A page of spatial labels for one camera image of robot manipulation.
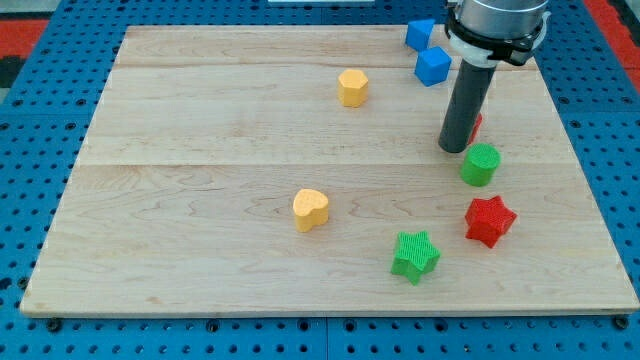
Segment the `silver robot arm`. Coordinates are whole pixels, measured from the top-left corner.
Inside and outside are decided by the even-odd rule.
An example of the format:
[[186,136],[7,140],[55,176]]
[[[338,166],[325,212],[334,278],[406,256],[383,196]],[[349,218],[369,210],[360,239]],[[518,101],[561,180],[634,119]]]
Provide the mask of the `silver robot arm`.
[[523,66],[546,36],[548,4],[548,0],[448,1],[445,33],[470,65]]

